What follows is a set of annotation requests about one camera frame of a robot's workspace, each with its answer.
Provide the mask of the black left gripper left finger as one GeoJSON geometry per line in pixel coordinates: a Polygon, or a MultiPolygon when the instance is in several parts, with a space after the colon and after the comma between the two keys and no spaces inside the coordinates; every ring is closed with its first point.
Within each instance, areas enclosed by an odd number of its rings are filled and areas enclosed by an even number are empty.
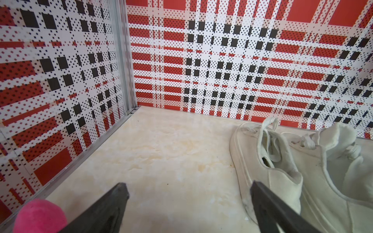
{"type": "Polygon", "coordinates": [[[129,198],[126,184],[118,183],[60,232],[118,233],[129,198]]]}

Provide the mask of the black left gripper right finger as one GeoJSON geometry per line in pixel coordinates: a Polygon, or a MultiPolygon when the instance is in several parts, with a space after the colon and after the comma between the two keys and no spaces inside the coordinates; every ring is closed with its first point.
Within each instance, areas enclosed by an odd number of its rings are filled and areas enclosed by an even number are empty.
{"type": "Polygon", "coordinates": [[[318,233],[319,231],[291,209],[261,182],[251,188],[254,213],[262,233],[318,233]]]}

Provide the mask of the white sneaker one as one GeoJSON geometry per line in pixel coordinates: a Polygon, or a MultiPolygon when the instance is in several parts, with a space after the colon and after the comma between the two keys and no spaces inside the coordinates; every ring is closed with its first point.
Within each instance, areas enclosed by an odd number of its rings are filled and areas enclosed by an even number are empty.
{"type": "Polygon", "coordinates": [[[250,188],[261,182],[323,233],[373,230],[373,148],[335,123],[312,134],[280,132],[278,120],[247,122],[230,139],[241,199],[256,221],[250,188]]]}

